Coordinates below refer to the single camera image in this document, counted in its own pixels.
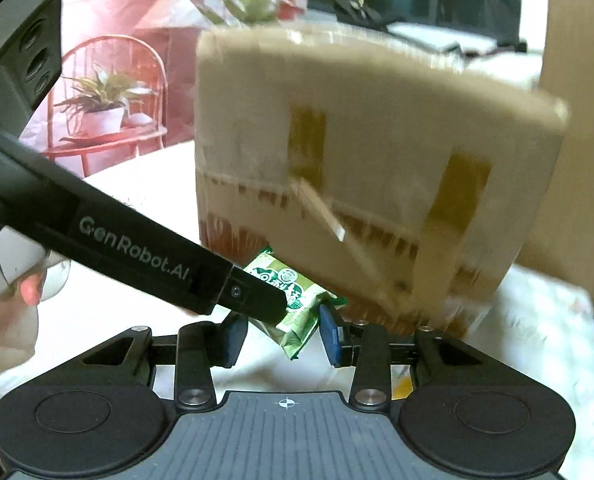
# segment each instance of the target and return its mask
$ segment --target green logo on package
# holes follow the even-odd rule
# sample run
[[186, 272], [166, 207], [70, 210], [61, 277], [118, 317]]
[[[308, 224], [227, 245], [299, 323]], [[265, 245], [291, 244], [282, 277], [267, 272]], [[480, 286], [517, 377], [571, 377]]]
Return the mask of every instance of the green logo on package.
[[263, 267], [255, 267], [250, 272], [254, 276], [266, 283], [270, 283], [272, 286], [283, 290], [286, 294], [286, 303], [288, 308], [297, 310], [302, 307], [301, 295], [303, 289], [300, 285], [295, 283], [299, 274], [292, 269], [282, 269], [276, 271], [274, 269], [264, 269]]

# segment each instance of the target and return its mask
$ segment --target beige wall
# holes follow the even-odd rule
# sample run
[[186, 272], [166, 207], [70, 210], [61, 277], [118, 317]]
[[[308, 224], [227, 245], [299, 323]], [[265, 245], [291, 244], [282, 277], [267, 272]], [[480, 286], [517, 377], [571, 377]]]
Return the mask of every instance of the beige wall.
[[594, 0], [549, 0], [541, 86], [571, 104], [571, 126], [519, 263], [594, 300]]

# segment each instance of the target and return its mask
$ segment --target patterned tablecloth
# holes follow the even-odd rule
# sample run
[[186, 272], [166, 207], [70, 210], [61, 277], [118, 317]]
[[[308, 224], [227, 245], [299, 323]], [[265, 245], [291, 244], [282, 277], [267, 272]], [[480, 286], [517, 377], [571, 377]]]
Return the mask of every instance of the patterned tablecloth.
[[[192, 142], [142, 156], [97, 173], [92, 185], [190, 240], [199, 240]], [[209, 319], [219, 321], [217, 307]], [[0, 375], [0, 397], [13, 387], [136, 324], [154, 335], [176, 333], [197, 317], [73, 264], [64, 289], [40, 305], [36, 355]], [[493, 308], [468, 343], [559, 392], [577, 420], [561, 474], [594, 480], [594, 311], [580, 288], [513, 267]], [[352, 370], [334, 370], [314, 337], [300, 359], [250, 330], [237, 365], [213, 370], [218, 396], [225, 390], [339, 389], [346, 395]], [[155, 391], [171, 398], [172, 370], [158, 370]]]

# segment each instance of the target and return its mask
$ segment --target chair backrest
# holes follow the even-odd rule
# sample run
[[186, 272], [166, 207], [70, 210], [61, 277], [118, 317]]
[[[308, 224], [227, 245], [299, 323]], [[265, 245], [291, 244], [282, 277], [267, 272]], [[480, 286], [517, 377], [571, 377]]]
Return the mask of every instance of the chair backrest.
[[[155, 121], [155, 127], [166, 122], [168, 81], [164, 64], [159, 54], [147, 43], [132, 38], [111, 34], [98, 36], [80, 43], [62, 58], [62, 77], [48, 94], [47, 133], [48, 147], [54, 146], [54, 105], [75, 95], [73, 77], [95, 78], [94, 69], [100, 67], [107, 72], [122, 72], [144, 82], [156, 94], [144, 96], [141, 103], [133, 103], [130, 113], [142, 112]], [[68, 134], [76, 134], [81, 115], [66, 111]]]

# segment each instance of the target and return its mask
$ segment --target gray ribbed plate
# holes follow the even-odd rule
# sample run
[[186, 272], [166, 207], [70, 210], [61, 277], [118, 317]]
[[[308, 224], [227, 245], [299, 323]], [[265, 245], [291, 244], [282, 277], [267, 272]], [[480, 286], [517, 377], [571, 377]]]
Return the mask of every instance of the gray ribbed plate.
[[[402, 443], [387, 417], [340, 394], [234, 392], [182, 416], [162, 447], [108, 480], [455, 480]], [[540, 480], [554, 480], [541, 476]], [[28, 480], [14, 473], [11, 480]]]

